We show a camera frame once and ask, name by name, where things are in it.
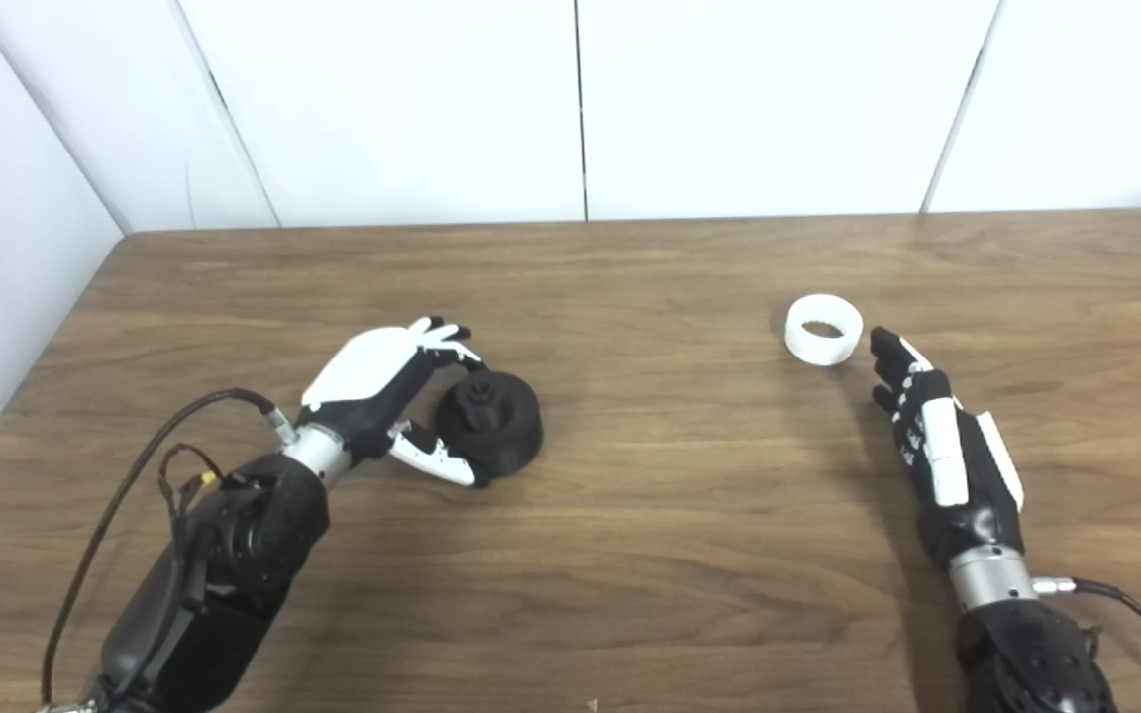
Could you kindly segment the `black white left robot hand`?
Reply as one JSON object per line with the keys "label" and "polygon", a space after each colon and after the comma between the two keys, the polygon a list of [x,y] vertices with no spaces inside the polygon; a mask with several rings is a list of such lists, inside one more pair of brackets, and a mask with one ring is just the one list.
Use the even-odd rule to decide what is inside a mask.
{"label": "black white left robot hand", "polygon": [[436,371],[487,368],[464,345],[469,337],[470,330],[438,316],[353,337],[305,388],[296,439],[282,452],[326,487],[362,461],[380,457],[463,487],[488,487],[492,477],[479,465],[404,415]]}

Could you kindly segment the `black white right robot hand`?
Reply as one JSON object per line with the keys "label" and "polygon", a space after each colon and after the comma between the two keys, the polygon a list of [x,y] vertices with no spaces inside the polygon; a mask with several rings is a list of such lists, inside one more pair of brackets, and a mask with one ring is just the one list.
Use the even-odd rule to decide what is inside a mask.
{"label": "black white right robot hand", "polygon": [[919,496],[926,556],[947,567],[973,548],[1026,554],[1023,487],[990,412],[965,410],[946,371],[900,334],[876,326],[869,349],[880,380],[873,398]]}

